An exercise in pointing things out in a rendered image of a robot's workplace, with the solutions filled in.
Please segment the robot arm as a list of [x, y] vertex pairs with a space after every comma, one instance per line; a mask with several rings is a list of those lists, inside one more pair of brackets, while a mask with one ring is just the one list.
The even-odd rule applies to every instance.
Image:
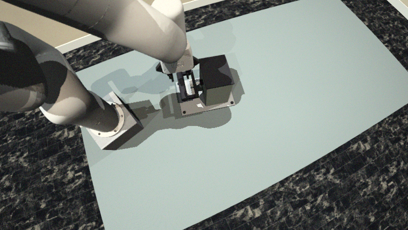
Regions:
[[[167, 64], [186, 50], [181, 0], [152, 5], [143, 0], [2, 1]], [[87, 90], [59, 50], [0, 20], [0, 111], [37, 108], [54, 124], [85, 127], [104, 138], [125, 123], [122, 108]]]

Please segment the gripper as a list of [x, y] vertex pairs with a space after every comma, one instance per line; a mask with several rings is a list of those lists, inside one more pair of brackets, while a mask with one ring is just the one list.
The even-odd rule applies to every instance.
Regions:
[[185, 52], [180, 60], [172, 64], [167, 64], [163, 61], [160, 61], [155, 69], [157, 72], [162, 72], [163, 74], [169, 76], [169, 79], [174, 82], [173, 73], [186, 71], [186, 77], [187, 79], [189, 79], [191, 70], [199, 63], [199, 59], [193, 56], [190, 43], [187, 40]]

